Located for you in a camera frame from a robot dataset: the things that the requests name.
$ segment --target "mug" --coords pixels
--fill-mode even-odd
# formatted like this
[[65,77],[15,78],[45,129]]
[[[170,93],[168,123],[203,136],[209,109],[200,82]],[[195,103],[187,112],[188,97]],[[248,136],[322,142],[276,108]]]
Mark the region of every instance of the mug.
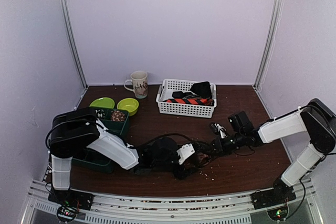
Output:
[[[131,79],[128,79],[124,82],[124,87],[132,91],[135,94],[135,97],[138,99],[143,99],[147,97],[148,94],[148,84],[147,84],[147,72],[145,71],[136,71],[131,74]],[[133,89],[126,87],[127,82],[131,82]]]

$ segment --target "red and black striped cloth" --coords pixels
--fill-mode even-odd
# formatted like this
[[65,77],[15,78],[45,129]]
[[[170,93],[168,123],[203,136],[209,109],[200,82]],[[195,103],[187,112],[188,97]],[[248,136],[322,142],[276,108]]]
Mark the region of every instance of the red and black striped cloth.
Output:
[[213,99],[167,99],[164,102],[211,106]]

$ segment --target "mug handle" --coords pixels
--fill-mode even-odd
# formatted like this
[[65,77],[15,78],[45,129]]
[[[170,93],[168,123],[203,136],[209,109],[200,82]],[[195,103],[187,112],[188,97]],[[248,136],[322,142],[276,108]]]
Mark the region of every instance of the mug handle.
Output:
[[133,84],[132,80],[126,80],[126,81],[124,82],[124,88],[126,88],[127,90],[132,91],[132,92],[134,93],[134,89],[130,89],[130,88],[127,88],[127,87],[126,87],[126,83],[129,82],[129,81]]

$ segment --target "dark green container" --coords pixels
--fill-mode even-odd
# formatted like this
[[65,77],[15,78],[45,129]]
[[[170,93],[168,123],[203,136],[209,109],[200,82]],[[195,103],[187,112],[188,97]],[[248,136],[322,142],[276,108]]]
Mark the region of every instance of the dark green container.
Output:
[[[113,134],[125,138],[130,129],[130,115],[127,110],[119,110],[126,115],[124,122],[114,122],[111,120],[112,112],[117,109],[107,109],[95,107],[99,120]],[[80,153],[72,158],[72,164],[102,173],[111,173],[114,171],[116,163],[104,155],[88,148],[83,149]]]

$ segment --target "green bowl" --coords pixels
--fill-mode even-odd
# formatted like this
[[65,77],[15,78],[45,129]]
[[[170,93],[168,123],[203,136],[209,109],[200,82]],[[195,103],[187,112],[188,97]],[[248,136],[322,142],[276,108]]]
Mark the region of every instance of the green bowl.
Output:
[[112,98],[109,97],[102,97],[94,100],[91,102],[90,107],[101,107],[101,108],[107,108],[107,109],[114,109],[114,105],[116,103]]
[[130,116],[133,116],[138,111],[139,102],[134,98],[125,98],[118,102],[117,108],[119,110],[127,110]]

